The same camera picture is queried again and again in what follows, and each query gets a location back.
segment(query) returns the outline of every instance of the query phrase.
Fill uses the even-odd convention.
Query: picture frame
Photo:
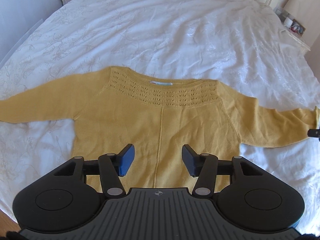
[[[292,21],[292,25],[291,25],[290,29],[293,32],[299,34],[300,36],[302,36],[304,34],[304,32],[306,31],[306,28],[303,27],[303,25],[300,22],[298,22],[296,19],[294,19]]]

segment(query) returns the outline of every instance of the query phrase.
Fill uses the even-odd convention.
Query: white wall
[[[283,7],[288,0],[280,0],[279,5]],[[306,28],[303,39],[310,47],[320,34],[320,0],[299,0],[300,9],[296,16],[297,20]]]
[[[311,47],[311,51],[306,54],[305,58],[312,69],[313,74],[320,82],[320,36],[318,36]]]
[[[0,62],[35,23],[61,6],[61,0],[0,0]]]

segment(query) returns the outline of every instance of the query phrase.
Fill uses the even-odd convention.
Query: sweater sleeve
[[[242,143],[258,147],[282,147],[306,139],[316,129],[319,109],[294,109],[278,112],[259,106],[247,97],[219,82],[218,93],[224,109]]]
[[[109,76],[109,68],[74,74],[0,100],[0,121],[76,119],[89,100],[108,83]]]

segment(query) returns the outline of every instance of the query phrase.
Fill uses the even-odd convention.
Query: baseboard
[[[10,49],[7,55],[4,56],[3,60],[0,62],[0,69],[4,66],[4,64],[8,61],[8,59],[12,56],[12,54],[19,48],[19,46],[26,41],[27,38],[43,23],[43,19],[38,21],[35,25],[33,25],[30,30],[24,34],[20,40]]]

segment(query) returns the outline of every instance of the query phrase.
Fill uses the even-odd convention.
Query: white bedspread
[[[72,0],[0,70],[0,99],[73,73],[129,66],[158,78],[218,79],[278,110],[320,106],[320,85],[271,8],[254,0]],[[0,122],[0,208],[69,158],[73,121]],[[296,188],[300,232],[320,234],[320,143],[242,155]]]

